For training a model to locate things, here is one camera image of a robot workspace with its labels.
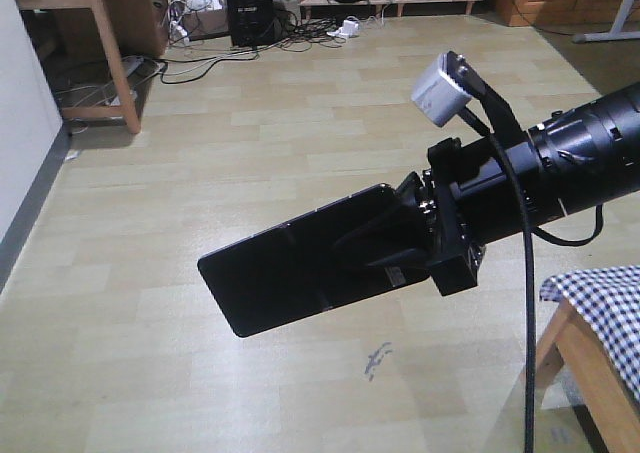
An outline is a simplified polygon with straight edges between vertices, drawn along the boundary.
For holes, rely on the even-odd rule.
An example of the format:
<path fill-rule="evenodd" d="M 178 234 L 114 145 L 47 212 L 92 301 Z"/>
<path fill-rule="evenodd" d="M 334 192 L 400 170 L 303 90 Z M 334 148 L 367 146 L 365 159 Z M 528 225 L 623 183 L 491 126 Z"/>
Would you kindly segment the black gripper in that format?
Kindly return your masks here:
<path fill-rule="evenodd" d="M 430 181 L 409 173 L 396 189 L 402 207 L 383 211 L 333 244 L 340 264 L 352 270 L 398 267 L 426 273 L 433 253 L 427 216 L 436 206 L 430 276 L 443 296 L 476 287 L 485 246 L 523 231 L 518 196 L 530 226 L 555 218 L 555 197 L 531 141 L 504 146 L 516 178 L 511 181 L 491 143 L 494 138 L 466 146 L 447 138 L 429 148 Z"/>

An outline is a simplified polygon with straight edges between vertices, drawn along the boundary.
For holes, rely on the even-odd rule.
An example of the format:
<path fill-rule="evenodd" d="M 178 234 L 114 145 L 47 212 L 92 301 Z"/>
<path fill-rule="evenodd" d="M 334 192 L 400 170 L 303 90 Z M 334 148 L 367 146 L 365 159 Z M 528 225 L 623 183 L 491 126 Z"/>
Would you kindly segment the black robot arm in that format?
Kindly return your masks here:
<path fill-rule="evenodd" d="M 429 169 L 335 243 L 345 266 L 416 272 L 441 294 L 458 293 L 476 285 L 489 243 L 639 188 L 637 85 L 528 130 L 500 113 L 482 133 L 429 148 Z"/>

